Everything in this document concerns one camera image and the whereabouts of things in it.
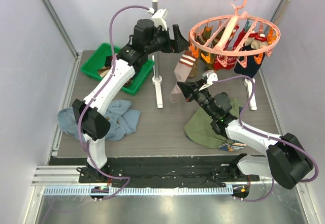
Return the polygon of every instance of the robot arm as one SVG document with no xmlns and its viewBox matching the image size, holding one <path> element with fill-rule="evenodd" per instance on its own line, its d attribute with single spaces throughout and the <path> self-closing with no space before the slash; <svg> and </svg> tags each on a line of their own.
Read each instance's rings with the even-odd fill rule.
<svg viewBox="0 0 325 224">
<path fill-rule="evenodd" d="M 289 142 L 303 150 L 298 139 L 292 134 L 275 135 L 246 124 L 241 125 L 239 120 L 230 114 L 232 106 L 228 95 L 222 92 L 212 97 L 209 93 L 207 87 L 216 80 L 216 74 L 211 71 L 197 82 L 177 84 L 186 101 L 195 100 L 210 116 L 211 126 L 217 134 L 245 143 L 266 156 L 240 155 L 233 164 L 235 172 L 272 177 L 284 188 L 292 189 L 313 169 L 313 163 L 301 152 L 276 139 Z"/>
<path fill-rule="evenodd" d="M 134 34 L 130 35 L 129 42 L 116 56 L 114 74 L 112 75 L 111 69 L 83 101 L 76 99 L 72 104 L 75 120 L 78 123 L 82 111 L 92 101 L 81 125 L 83 137 L 89 141 L 90 155 L 99 169 L 103 168 L 107 162 L 105 135 L 110 129 L 110 123 L 103 115 L 113 98 L 125 82 L 133 77 L 147 62 L 149 54 L 156 51 L 180 53 L 189 46 L 188 41 L 180 33 L 178 25 L 173 25 L 174 39 L 170 39 L 169 30 L 164 21 L 165 16 L 166 11 L 159 10 L 153 14 L 152 20 L 139 20 L 134 27 Z M 110 77 L 109 84 L 103 88 Z M 94 168 L 89 158 L 87 162 Z"/>
</svg>

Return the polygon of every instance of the olive green cloth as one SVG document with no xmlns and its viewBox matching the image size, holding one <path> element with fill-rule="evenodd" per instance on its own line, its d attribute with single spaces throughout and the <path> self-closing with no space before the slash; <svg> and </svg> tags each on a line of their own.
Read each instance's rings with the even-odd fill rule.
<svg viewBox="0 0 325 224">
<path fill-rule="evenodd" d="M 236 99 L 230 100 L 233 108 L 230 111 L 235 117 L 239 117 L 239 103 Z M 210 123 L 212 119 L 208 114 L 202 109 L 199 110 L 193 115 L 189 122 L 184 126 L 185 134 L 195 143 L 201 144 L 208 148 L 218 148 L 224 143 L 233 143 L 233 140 L 226 139 L 225 137 L 218 135 L 212 129 Z"/>
</svg>

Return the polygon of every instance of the blue garment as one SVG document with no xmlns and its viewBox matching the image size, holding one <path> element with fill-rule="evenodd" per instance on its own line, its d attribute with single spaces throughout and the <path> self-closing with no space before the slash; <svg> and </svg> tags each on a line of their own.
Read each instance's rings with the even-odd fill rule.
<svg viewBox="0 0 325 224">
<path fill-rule="evenodd" d="M 108 119 L 111 128 L 105 136 L 105 140 L 116 141 L 126 135 L 134 133 L 139 122 L 140 111 L 129 109 L 130 101 L 116 100 L 111 102 L 104 117 Z M 57 114 L 58 125 L 62 132 L 78 137 L 78 126 L 75 121 L 72 107 L 63 109 Z"/>
</svg>

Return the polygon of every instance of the white wall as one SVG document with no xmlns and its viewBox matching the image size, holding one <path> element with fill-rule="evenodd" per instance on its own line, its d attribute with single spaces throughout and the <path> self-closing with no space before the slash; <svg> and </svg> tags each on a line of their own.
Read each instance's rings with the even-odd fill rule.
<svg viewBox="0 0 325 224">
<path fill-rule="evenodd" d="M 73 57 L 40 0 L 0 0 L 0 222 L 22 223 Z"/>
<path fill-rule="evenodd" d="M 281 40 L 262 66 L 284 131 L 295 134 L 318 162 L 319 177 L 311 185 L 319 211 L 325 206 L 325 13 L 321 3 L 290 3 L 279 24 Z"/>
<path fill-rule="evenodd" d="M 167 8 L 168 25 L 179 24 L 185 37 L 189 30 L 206 18 L 232 14 L 228 1 L 233 0 L 159 0 L 160 8 Z M 151 7 L 151 0 L 51 0 L 58 16 L 78 51 L 96 50 L 109 42 L 108 30 L 111 17 L 122 7 L 144 5 Z M 249 14 L 271 18 L 279 0 L 248 0 Z M 128 10 L 120 14 L 114 25 L 114 45 L 122 47 L 133 33 L 140 18 L 150 16 L 144 10 Z"/>
</svg>

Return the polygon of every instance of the green basket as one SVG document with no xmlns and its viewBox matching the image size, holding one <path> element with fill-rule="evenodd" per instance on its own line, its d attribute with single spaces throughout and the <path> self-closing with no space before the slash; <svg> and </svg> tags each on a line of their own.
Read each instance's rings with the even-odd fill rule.
<svg viewBox="0 0 325 224">
<path fill-rule="evenodd" d="M 119 48 L 114 47 L 115 53 L 119 52 Z M 97 51 L 89 58 L 89 60 L 81 67 L 81 71 L 87 74 L 89 77 L 102 80 L 98 74 L 98 69 L 102 68 L 105 65 L 105 60 L 107 56 L 112 55 L 111 45 L 107 43 L 102 43 Z M 141 85 L 144 83 L 146 78 L 149 76 L 154 65 L 154 61 L 148 60 L 141 68 L 137 76 L 134 78 L 132 84 L 125 88 L 122 87 L 126 93 L 136 95 L 139 91 Z"/>
</svg>

